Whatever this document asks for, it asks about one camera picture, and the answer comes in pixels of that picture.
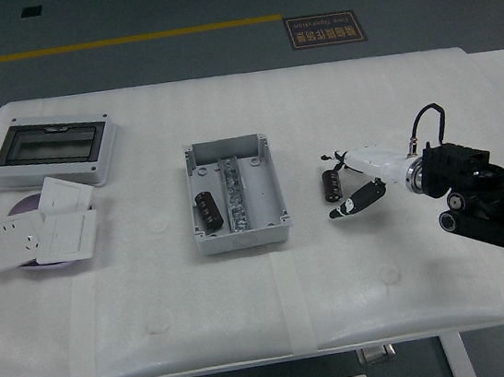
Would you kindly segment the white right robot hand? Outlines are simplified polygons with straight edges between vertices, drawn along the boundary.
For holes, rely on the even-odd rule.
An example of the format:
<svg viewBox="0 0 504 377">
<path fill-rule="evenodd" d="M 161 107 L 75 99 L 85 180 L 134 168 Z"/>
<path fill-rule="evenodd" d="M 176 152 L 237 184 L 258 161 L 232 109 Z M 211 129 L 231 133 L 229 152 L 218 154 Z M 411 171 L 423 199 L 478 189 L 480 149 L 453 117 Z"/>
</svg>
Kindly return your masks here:
<svg viewBox="0 0 504 377">
<path fill-rule="evenodd" d="M 378 201 L 386 193 L 386 185 L 399 184 L 408 191 L 421 194 L 421 158 L 406 156 L 391 149 L 363 147 L 339 153 L 335 151 L 336 164 L 322 173 L 324 198 L 328 203 L 338 203 L 343 198 L 339 171 L 352 170 L 372 178 L 372 181 L 357 189 L 340 206 L 334 208 L 329 218 L 353 216 Z"/>
</svg>

